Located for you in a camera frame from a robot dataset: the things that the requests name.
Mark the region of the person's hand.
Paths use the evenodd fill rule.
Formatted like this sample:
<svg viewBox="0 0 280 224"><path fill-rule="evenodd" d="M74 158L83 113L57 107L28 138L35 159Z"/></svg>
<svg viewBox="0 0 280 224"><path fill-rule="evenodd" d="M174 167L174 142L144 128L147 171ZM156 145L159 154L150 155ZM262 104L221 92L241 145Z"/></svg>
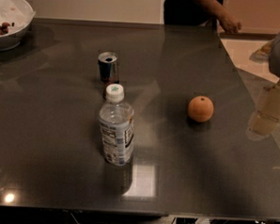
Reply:
<svg viewBox="0 0 280 224"><path fill-rule="evenodd" d="M230 13L226 13L219 18L221 27L227 34L237 34L242 26L241 21Z"/></svg>

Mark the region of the person's forearm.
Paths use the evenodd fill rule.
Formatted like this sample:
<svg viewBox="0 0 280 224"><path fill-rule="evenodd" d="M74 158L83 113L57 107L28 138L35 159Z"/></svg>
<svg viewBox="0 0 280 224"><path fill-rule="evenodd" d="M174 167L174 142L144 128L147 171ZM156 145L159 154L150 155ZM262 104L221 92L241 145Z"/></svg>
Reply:
<svg viewBox="0 0 280 224"><path fill-rule="evenodd" d="M202 7L207 13L213 15L217 19L226 18L229 13L224 6L217 0L192 0L195 4Z"/></svg>

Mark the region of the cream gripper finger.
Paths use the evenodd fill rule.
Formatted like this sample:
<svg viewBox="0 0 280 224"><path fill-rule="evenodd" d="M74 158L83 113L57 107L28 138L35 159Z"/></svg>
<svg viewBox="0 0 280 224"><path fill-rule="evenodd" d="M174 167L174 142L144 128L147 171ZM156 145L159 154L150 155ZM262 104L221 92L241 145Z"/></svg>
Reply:
<svg viewBox="0 0 280 224"><path fill-rule="evenodd" d="M280 122L280 81L262 88L256 107L262 117Z"/></svg>
<svg viewBox="0 0 280 224"><path fill-rule="evenodd" d="M280 124L280 115L262 113L256 110L247 123L246 134L251 140L259 141L268 137Z"/></svg>

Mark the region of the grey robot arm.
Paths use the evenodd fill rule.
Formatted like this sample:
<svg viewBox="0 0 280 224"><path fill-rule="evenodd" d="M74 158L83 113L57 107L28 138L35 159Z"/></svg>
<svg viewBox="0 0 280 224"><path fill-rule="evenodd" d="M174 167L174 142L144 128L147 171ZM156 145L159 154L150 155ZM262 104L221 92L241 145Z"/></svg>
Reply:
<svg viewBox="0 0 280 224"><path fill-rule="evenodd" d="M260 91L256 110L247 123L246 134L255 141L266 138L280 124L280 32L272 41L268 61L269 72L279 81Z"/></svg>

